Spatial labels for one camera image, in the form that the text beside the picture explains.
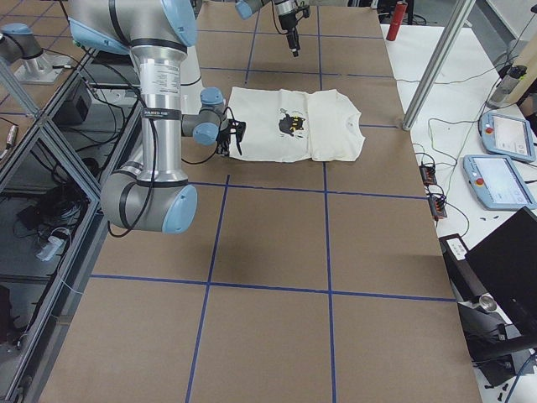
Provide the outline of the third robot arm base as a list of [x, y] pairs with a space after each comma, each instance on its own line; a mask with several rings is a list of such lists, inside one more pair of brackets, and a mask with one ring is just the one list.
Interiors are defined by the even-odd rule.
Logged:
[[1, 27], [1, 61], [6, 65], [21, 61], [14, 75], [25, 84], [53, 84], [63, 70], [71, 67], [69, 56], [47, 53], [32, 29], [22, 23]]

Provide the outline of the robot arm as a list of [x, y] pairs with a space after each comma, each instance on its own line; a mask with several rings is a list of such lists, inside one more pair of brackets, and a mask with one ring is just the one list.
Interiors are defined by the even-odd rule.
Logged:
[[198, 195], [181, 166], [182, 137], [213, 145], [228, 125], [215, 87], [201, 91], [197, 114], [181, 112], [181, 67], [197, 62], [188, 55], [197, 40], [193, 7], [188, 1], [74, 1], [69, 20], [76, 42], [129, 55], [139, 79], [142, 144], [106, 179], [105, 217], [127, 231], [185, 232]]
[[273, 11], [274, 23], [276, 23], [276, 18], [279, 21], [279, 27], [276, 28], [277, 32], [285, 36], [292, 55], [298, 57], [300, 53], [300, 37], [297, 26], [301, 19], [310, 16], [310, 6], [291, 0], [246, 0], [236, 1], [235, 9], [239, 16], [246, 20], [268, 4], [271, 5]]

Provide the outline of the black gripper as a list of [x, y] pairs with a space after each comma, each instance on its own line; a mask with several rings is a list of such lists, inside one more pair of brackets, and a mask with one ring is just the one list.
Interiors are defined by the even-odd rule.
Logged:
[[228, 157], [230, 155], [231, 134], [226, 130], [222, 130], [216, 138], [216, 154]]
[[288, 13], [279, 13], [280, 27], [286, 34], [289, 49], [294, 57], [298, 57], [300, 54], [300, 37], [296, 32], [298, 24], [296, 14], [295, 10], [290, 10]]

